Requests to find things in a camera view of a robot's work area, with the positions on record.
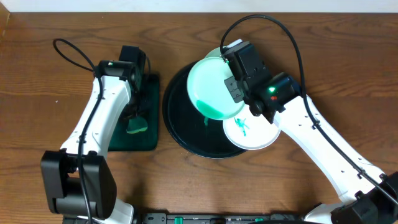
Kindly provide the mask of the white plate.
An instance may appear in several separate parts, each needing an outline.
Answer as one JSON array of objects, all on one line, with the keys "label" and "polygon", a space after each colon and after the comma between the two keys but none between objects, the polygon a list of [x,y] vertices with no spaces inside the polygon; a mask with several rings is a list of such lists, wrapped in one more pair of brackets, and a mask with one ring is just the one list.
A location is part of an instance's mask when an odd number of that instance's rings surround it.
[{"label": "white plate", "polygon": [[263,149],[280,134],[280,129],[265,117],[252,115],[248,105],[233,118],[224,120],[223,130],[229,141],[245,150]]}]

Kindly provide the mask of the mint green plate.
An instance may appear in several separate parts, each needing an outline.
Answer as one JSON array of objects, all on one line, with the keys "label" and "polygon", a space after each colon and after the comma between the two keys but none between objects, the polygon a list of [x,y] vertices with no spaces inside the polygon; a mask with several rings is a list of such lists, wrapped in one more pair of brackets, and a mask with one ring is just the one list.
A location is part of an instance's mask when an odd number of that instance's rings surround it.
[{"label": "mint green plate", "polygon": [[225,80],[233,76],[227,63],[219,57],[198,61],[188,73],[187,92],[192,105],[203,116],[225,120],[236,116],[244,103],[235,102]]}]

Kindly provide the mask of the green scrubbing sponge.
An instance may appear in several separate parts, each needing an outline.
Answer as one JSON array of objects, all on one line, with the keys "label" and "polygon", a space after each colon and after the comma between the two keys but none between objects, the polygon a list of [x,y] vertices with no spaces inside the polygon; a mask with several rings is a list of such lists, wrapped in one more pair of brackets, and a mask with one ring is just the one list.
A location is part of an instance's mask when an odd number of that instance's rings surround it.
[{"label": "green scrubbing sponge", "polygon": [[146,131],[147,128],[148,128],[147,121],[143,117],[137,116],[128,121],[126,132],[128,134],[136,134],[139,132]]}]

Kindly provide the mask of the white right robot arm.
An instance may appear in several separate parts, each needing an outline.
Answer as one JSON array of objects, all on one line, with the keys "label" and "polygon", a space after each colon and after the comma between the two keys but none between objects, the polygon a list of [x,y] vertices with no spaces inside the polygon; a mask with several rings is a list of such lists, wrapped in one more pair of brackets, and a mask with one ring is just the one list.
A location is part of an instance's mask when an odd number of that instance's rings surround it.
[{"label": "white right robot arm", "polygon": [[255,116],[263,115],[292,138],[320,168],[340,203],[320,204],[305,223],[394,223],[397,221],[397,174],[386,175],[361,156],[319,113],[303,82],[280,73],[272,76],[250,42],[221,49],[233,77],[233,98]]}]

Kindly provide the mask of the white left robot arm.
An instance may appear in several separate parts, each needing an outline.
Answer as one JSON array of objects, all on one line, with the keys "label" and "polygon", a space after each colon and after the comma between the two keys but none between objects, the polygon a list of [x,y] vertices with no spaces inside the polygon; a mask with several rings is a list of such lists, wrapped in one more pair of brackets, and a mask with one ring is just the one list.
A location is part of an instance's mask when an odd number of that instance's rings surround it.
[{"label": "white left robot arm", "polygon": [[40,167],[49,209],[66,223],[132,223],[134,207],[117,198],[106,162],[118,121],[139,109],[146,55],[124,45],[118,60],[95,67],[90,99],[58,151],[45,151]]}]

